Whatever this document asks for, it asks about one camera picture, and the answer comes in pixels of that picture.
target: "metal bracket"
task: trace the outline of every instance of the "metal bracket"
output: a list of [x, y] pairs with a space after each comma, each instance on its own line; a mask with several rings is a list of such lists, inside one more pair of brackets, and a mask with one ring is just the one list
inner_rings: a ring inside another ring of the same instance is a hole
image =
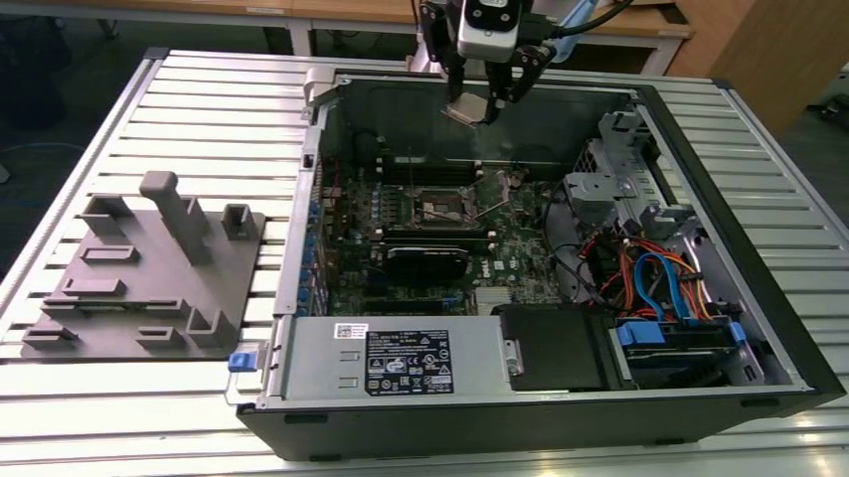
[[522, 350], [519, 349], [519, 341], [505, 340], [502, 349], [505, 351], [505, 364], [507, 365], [507, 373], [510, 373], [510, 376], [521, 376], [526, 371], [526, 367], [522, 363]]
[[304, 101], [307, 106], [315, 106], [316, 98], [332, 89], [335, 81], [334, 67], [312, 67], [304, 78]]

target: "robotic arm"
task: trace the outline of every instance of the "robotic arm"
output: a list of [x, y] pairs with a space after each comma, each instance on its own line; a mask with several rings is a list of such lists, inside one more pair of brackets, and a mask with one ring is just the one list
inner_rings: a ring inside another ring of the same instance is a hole
[[[598, 0], [581, 0], [554, 25], [531, 13], [533, 0], [424, 0], [419, 29], [431, 62], [448, 77], [446, 113], [468, 125], [491, 124], [507, 102], [519, 102], [551, 62], [569, 58], [577, 35], [606, 23], [633, 0], [595, 20]], [[463, 93], [466, 61], [484, 62], [490, 95]], [[514, 79], [513, 67], [522, 68]]]

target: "aluminum extrusion table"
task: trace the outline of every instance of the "aluminum extrusion table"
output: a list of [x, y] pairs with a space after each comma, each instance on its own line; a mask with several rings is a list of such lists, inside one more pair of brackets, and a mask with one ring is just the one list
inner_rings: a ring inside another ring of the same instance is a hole
[[[159, 51], [141, 62], [0, 286], [7, 362], [0, 366], [0, 474], [350, 475], [355, 469], [363, 475], [845, 475], [849, 398], [790, 418], [753, 421], [689, 445], [310, 464], [282, 461], [243, 427], [234, 407], [255, 399], [260, 377], [231, 376], [226, 363], [20, 362], [24, 330], [87, 231], [76, 214], [88, 195], [125, 194], [132, 207], [151, 208], [136, 192], [148, 169], [176, 172], [180, 194], [197, 195], [204, 210], [247, 202], [268, 216], [240, 336], [246, 344], [270, 337], [306, 129], [304, 75], [318, 64], [403, 68], [394, 62], [181, 51]], [[659, 90], [849, 387], [849, 234], [737, 93], [703, 79], [562, 72], [549, 77], [643, 82]]]

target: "floor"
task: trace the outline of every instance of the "floor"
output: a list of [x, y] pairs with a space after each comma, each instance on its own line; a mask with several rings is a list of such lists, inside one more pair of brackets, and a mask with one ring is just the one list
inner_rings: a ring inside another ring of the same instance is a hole
[[[283, 32], [260, 28], [120, 22], [119, 36], [105, 40], [93, 20], [67, 20], [61, 27], [61, 38], [73, 60], [53, 74], [53, 80], [67, 106], [67, 117], [41, 131], [21, 131], [0, 122], [0, 151], [31, 143], [87, 146], [148, 46], [263, 54], [270, 46], [278, 51], [288, 46]], [[149, 44], [149, 39], [155, 39], [155, 44]], [[318, 33], [318, 52], [327, 56], [400, 60], [412, 49], [411, 37], [342, 32], [334, 38], [327, 32]], [[821, 122], [816, 113], [806, 112], [784, 136], [782, 144], [844, 222], [849, 221], [849, 188], [845, 186], [849, 165], [842, 162], [849, 152], [849, 132]], [[0, 185], [0, 277], [79, 157], [79, 150], [68, 145], [0, 152], [0, 165], [11, 173], [8, 182]]]

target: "blue latch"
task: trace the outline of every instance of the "blue latch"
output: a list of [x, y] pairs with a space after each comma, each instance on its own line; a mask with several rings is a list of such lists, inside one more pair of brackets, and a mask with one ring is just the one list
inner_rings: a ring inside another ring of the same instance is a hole
[[737, 321], [733, 321], [731, 324], [729, 324], [729, 329], [731, 330], [731, 337], [734, 338], [734, 342], [738, 345], [745, 343], [745, 329], [743, 329], [743, 326]]
[[666, 343], [657, 321], [629, 321], [615, 329], [622, 346], [662, 345]]
[[256, 371], [256, 353], [231, 353], [227, 369], [231, 373], [254, 373]]

